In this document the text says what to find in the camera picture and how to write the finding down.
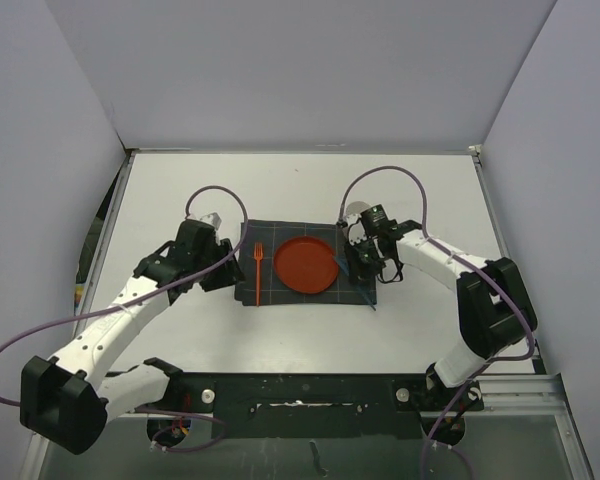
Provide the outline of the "blue plastic knife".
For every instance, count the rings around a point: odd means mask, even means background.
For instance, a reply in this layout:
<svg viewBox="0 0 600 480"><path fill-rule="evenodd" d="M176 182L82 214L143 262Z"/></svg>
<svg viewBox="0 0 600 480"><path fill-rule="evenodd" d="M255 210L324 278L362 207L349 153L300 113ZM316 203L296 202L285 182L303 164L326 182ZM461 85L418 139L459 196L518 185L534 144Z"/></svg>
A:
<svg viewBox="0 0 600 480"><path fill-rule="evenodd" d="M342 258L340 258L339 256L334 256L333 259L334 259L335 263L338 265L338 267L340 268L340 270L348 278L349 277L349 269L348 269L346 261L343 260ZM347 281L349 282L349 285L351 286L351 288L364 300L364 302L373 311L376 311L376 306L373 303L373 301L371 300L371 297L369 296L369 294L360 285L356 285L356 284L352 283L349 278L347 279Z"/></svg>

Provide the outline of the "dark checked cloth placemat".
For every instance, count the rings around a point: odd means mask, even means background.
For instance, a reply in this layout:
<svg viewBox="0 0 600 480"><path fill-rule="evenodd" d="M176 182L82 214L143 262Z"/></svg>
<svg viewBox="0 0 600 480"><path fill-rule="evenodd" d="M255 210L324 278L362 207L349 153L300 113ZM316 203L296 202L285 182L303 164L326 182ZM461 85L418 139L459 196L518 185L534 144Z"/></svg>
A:
<svg viewBox="0 0 600 480"><path fill-rule="evenodd" d="M254 245L264 246L264 259L261 262L261 306L291 304L340 304L368 306L351 288L347 277L339 268L336 281L325 291L307 295L286 287L277 277L273 268L273 255L285 241L298 236L311 236L325 241L333 248L335 256L345 260L344 235L333 224L254 220L240 224L240 231L246 239L239 250L239 266L245 280L234 288L234 299L244 306L256 306L255 278L256 262L253 258ZM376 283L371 281L361 286L377 304Z"/></svg>

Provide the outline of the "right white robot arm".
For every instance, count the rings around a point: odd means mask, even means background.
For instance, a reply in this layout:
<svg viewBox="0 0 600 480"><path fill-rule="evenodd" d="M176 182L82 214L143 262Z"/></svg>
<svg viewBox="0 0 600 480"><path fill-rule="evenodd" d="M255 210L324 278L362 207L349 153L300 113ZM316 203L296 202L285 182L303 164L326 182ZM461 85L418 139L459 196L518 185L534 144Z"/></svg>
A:
<svg viewBox="0 0 600 480"><path fill-rule="evenodd" d="M429 234L416 221L369 219L363 214L338 221L345 238L349 277L396 283L406 267L417 269L456 296L459 339L430 365L425 384L428 402L449 408L461 386L494 363L517 362L534 352L538 321L521 273L511 259L468 254ZM396 273L383 277L386 263Z"/></svg>

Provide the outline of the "orange round plate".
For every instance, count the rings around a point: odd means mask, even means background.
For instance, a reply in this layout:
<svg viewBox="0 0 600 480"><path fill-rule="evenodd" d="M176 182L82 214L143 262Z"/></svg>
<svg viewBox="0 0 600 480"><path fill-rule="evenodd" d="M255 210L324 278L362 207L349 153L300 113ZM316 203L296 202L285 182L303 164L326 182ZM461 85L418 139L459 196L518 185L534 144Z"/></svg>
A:
<svg viewBox="0 0 600 480"><path fill-rule="evenodd" d="M327 290L339 275L335 252L325 241L298 236L285 241L275 251L273 268L289 289L307 295Z"/></svg>

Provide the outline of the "orange plastic fork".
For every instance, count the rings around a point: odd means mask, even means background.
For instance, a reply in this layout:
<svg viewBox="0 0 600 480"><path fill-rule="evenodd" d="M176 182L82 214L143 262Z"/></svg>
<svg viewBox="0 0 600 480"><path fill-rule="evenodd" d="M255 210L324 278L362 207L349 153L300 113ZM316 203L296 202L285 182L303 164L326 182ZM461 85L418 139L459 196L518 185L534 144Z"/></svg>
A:
<svg viewBox="0 0 600 480"><path fill-rule="evenodd" d="M261 304L261 262L264 258L264 246L261 242L255 243L253 258L256 262L255 299L256 306L259 307Z"/></svg>

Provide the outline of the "pink white mug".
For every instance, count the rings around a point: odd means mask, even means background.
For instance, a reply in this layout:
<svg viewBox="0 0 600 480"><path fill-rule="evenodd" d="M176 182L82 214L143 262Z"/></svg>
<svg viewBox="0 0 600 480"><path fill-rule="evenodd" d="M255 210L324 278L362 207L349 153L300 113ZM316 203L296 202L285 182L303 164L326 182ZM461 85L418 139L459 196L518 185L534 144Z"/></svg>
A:
<svg viewBox="0 0 600 480"><path fill-rule="evenodd" d="M353 201L348 203L344 210L344 216L360 214L370 208L370 205L364 201Z"/></svg>

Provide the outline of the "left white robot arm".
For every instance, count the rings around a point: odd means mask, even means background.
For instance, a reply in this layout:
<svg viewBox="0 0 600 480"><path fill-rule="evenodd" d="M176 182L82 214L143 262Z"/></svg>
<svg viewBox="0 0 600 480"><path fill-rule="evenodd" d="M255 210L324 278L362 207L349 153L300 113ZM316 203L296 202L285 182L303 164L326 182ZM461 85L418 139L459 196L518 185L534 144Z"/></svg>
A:
<svg viewBox="0 0 600 480"><path fill-rule="evenodd" d="M109 313L50 358L35 356L21 373L20 422L73 454L87 451L107 423L146 404L180 405L181 370L150 358L107 374L142 330L194 285L205 292L234 286L243 275L220 217L186 219L175 240L140 261Z"/></svg>

